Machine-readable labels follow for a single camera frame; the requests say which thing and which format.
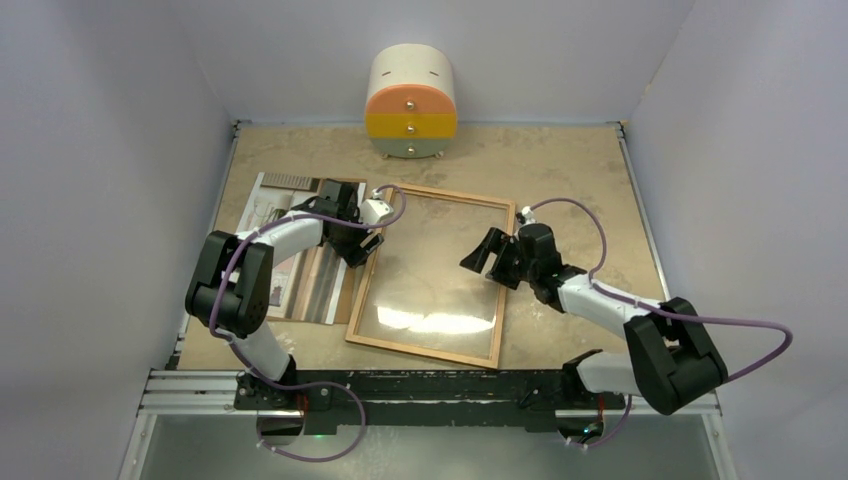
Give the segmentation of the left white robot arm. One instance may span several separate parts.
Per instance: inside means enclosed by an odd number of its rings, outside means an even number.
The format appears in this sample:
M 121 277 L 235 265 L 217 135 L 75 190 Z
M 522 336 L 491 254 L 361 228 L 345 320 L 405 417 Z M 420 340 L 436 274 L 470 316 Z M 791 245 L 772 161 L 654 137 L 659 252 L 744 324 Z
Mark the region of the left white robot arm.
M 362 199 L 351 182 L 325 180 L 317 192 L 263 226 L 238 233 L 214 231 L 201 248 L 185 295 L 185 310 L 224 341 L 259 395 L 272 408 L 297 399 L 296 362 L 266 320 L 274 269 L 298 253 L 328 246 L 351 268 L 363 265 L 383 242 L 380 229 L 400 214 L 383 187 Z

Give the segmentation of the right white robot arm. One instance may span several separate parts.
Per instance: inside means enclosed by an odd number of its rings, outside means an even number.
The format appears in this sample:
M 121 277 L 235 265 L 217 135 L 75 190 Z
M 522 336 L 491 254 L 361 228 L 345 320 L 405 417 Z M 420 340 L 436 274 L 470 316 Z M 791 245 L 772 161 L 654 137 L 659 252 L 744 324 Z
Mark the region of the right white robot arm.
M 622 291 L 591 281 L 587 270 L 563 261 L 545 224 L 524 225 L 514 234 L 491 228 L 459 264 L 509 289 L 525 282 L 541 303 L 625 340 L 624 354 L 598 352 L 573 361 L 576 371 L 561 381 L 563 397 L 573 406 L 611 392 L 638 396 L 671 415 L 729 379 L 689 301 L 627 300 Z

